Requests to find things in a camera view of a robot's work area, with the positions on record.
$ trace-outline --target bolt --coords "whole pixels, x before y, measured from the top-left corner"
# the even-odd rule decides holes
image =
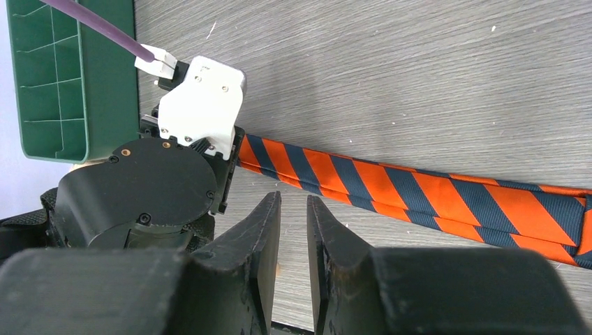
[[[152,219],[152,217],[150,216],[150,214],[143,213],[143,214],[140,214],[138,221],[140,222],[140,225],[148,225],[148,223],[150,223],[151,219]]]

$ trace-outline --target green storage tray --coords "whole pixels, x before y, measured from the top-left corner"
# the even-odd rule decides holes
[[[135,36],[133,0],[78,2]],[[83,163],[138,139],[132,54],[39,0],[7,9],[25,156]]]

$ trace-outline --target purple cable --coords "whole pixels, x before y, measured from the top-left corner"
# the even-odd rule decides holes
[[[147,62],[155,60],[154,54],[152,52],[136,42],[130,36],[127,36],[127,34],[119,30],[113,24],[110,24],[102,17],[91,12],[86,7],[72,0],[41,0],[41,2],[46,3],[47,5],[56,8],[67,15],[70,15],[93,30],[103,34],[106,38],[109,38],[113,42],[119,44],[124,49],[134,54],[136,57],[139,57]]]

